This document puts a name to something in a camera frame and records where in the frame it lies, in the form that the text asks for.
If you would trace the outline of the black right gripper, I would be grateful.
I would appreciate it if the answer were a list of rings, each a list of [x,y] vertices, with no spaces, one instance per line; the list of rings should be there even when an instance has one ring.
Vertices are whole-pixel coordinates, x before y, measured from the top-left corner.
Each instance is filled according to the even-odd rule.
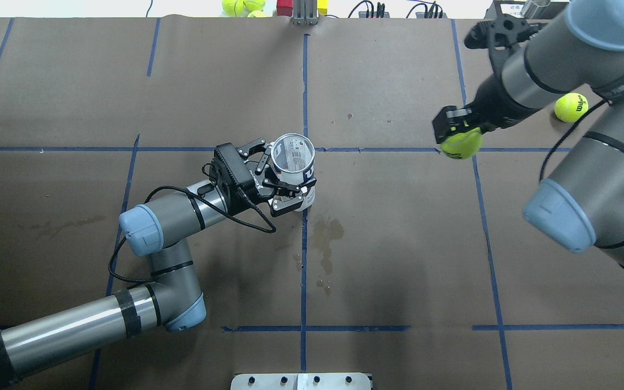
[[[443,144],[454,135],[467,133],[475,128],[475,121],[488,131],[512,127],[510,103],[505,89],[479,89],[473,101],[463,108],[444,106],[432,121],[436,143]]]

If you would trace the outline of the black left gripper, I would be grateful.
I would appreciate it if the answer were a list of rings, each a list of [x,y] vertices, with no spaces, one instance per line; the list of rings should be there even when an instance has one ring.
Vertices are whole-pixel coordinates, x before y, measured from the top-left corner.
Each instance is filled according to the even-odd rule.
[[[249,203],[268,202],[273,217],[304,211],[315,201],[317,178],[293,185],[275,177],[268,165],[273,144],[257,138],[236,147],[241,158],[252,162],[220,163],[220,191],[228,209],[248,209]]]

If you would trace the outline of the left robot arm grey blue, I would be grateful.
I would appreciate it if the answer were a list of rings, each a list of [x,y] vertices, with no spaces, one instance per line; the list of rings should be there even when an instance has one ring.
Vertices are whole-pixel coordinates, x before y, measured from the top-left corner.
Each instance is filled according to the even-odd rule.
[[[175,185],[200,181],[201,165],[211,160],[215,146],[207,146],[205,141],[197,144],[145,144],[141,134],[115,136],[116,140],[104,140],[94,135],[88,140],[62,140],[61,135],[43,136],[40,140],[12,141],[0,140],[0,327],[14,326],[35,320],[38,317],[56,313],[111,296],[114,290],[124,288],[126,283],[111,282],[107,272],[108,257],[118,244],[123,233],[118,226],[120,212],[131,208],[130,202],[137,202],[148,193],[139,188],[142,180],[148,187]],[[153,173],[148,168],[137,168],[137,159],[152,157]],[[235,227],[232,222],[212,228],[211,233],[202,234],[206,239],[206,253],[199,255],[195,267],[210,272],[201,279],[206,282],[205,303],[214,308],[216,300],[208,301],[210,293],[216,293],[216,282],[245,281],[235,271],[217,274],[217,270],[206,271],[206,265],[217,264],[218,259],[227,260],[233,255],[239,262],[251,260],[257,266],[264,260],[278,260],[277,252],[284,247],[273,249],[282,236],[291,232],[282,229],[276,236],[254,233],[245,227]],[[216,320],[215,311],[203,323],[206,327],[199,331],[184,331],[178,336],[168,336],[164,347],[158,347],[159,339],[146,336],[138,338],[148,343],[148,355],[124,348],[124,342],[117,347],[119,357],[111,359],[112,348],[96,354],[89,372],[77,375],[72,371],[71,378],[56,375],[50,383],[35,385],[44,388],[84,388],[89,380],[90,388],[120,388],[129,379],[120,379],[120,374],[133,375],[145,366],[148,371],[148,358],[158,358],[158,352],[167,352],[168,358],[177,358],[177,347],[195,341],[195,348],[208,344],[198,336],[208,336],[214,332],[236,338],[241,328],[253,335],[295,335],[299,333],[300,347],[295,363],[281,363],[277,368],[271,361],[280,355],[276,345],[263,347],[262,352],[248,350],[252,361],[242,365],[245,371],[255,371],[262,363],[266,370],[307,371],[307,324],[301,317],[300,324],[279,324],[269,326],[226,326],[221,330],[220,323],[211,326]]]

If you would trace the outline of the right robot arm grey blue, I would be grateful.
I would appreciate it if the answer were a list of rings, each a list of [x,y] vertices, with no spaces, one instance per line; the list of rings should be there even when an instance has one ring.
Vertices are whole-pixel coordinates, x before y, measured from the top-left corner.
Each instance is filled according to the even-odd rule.
[[[608,104],[523,208],[523,217],[574,254],[594,246],[624,270],[624,1],[572,1],[550,22],[511,15],[478,22],[468,49],[486,49],[492,74],[473,101],[432,122],[441,152],[478,153],[482,137],[513,127],[587,85]]]

